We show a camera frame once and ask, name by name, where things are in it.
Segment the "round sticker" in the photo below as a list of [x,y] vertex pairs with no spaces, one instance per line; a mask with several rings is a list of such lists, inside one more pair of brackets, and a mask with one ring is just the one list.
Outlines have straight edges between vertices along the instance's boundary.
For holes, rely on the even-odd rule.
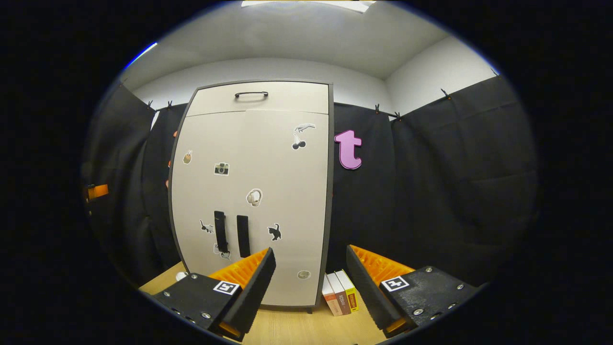
[[311,276],[309,271],[300,271],[298,272],[298,279],[308,279]]

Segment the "yellow book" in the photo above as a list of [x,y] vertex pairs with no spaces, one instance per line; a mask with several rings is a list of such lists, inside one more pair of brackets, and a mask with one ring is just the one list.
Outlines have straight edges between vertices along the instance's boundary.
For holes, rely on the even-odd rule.
[[347,273],[344,270],[335,272],[338,280],[341,282],[343,289],[347,293],[347,300],[349,301],[349,307],[351,308],[351,312],[357,311],[359,308],[357,306],[357,297],[356,297],[356,287],[353,285]]

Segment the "wooden table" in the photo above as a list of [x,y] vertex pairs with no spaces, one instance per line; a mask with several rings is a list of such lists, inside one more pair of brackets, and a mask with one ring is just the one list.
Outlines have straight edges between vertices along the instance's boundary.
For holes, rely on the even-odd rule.
[[[159,293],[176,283],[176,275],[182,271],[185,271],[183,263],[177,263],[141,286],[140,290],[151,295]],[[384,341],[386,338],[371,319],[360,293],[356,295],[360,309],[342,316],[333,316],[323,297],[312,314],[305,310],[279,311],[260,308],[251,330],[239,344],[373,345]]]

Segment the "stack of books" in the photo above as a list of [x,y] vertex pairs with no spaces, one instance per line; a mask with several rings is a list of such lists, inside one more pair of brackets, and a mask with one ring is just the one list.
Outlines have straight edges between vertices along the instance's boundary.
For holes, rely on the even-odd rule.
[[358,310],[356,287],[344,270],[326,274],[321,293],[334,316],[347,315]]

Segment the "white wall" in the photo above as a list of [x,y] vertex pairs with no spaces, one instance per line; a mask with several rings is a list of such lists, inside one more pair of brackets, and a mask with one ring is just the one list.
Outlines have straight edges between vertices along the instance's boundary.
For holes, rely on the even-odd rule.
[[481,56],[450,36],[415,55],[386,84],[394,111],[405,115],[444,97],[441,89],[449,94],[494,77],[490,68]]
[[133,90],[143,102],[153,100],[151,107],[159,109],[172,104],[189,102],[198,87],[235,80],[295,78],[332,82],[334,101],[370,109],[380,104],[382,112],[394,113],[386,83],[351,69],[312,61],[249,58],[203,64],[158,78]]

